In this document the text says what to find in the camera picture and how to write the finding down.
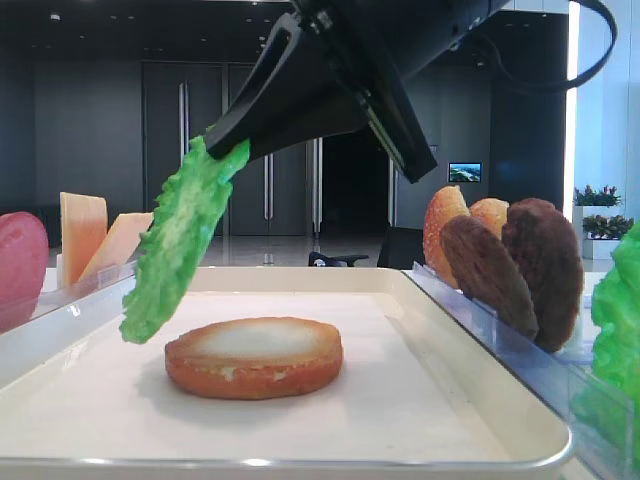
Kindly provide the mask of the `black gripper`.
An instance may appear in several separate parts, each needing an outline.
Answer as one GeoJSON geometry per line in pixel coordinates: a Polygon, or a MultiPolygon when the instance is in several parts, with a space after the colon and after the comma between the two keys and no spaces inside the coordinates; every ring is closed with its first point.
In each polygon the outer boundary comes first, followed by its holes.
{"type": "Polygon", "coordinates": [[[320,135],[320,77],[336,84],[333,132],[369,127],[416,183],[437,162],[402,80],[460,42],[503,1],[296,1],[236,99],[206,134],[222,158],[249,140],[256,158],[320,135]]]}

